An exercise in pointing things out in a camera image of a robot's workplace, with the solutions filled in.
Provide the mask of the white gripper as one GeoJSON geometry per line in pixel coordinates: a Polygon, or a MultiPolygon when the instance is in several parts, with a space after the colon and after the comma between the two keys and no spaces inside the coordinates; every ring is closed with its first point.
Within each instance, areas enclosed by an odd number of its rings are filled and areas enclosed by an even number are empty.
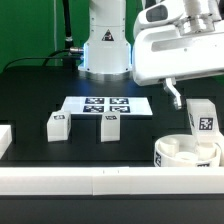
{"type": "Polygon", "coordinates": [[[182,108],[176,80],[224,74],[224,18],[220,0],[142,0],[135,20],[133,79],[163,81],[176,110],[182,108]]]}

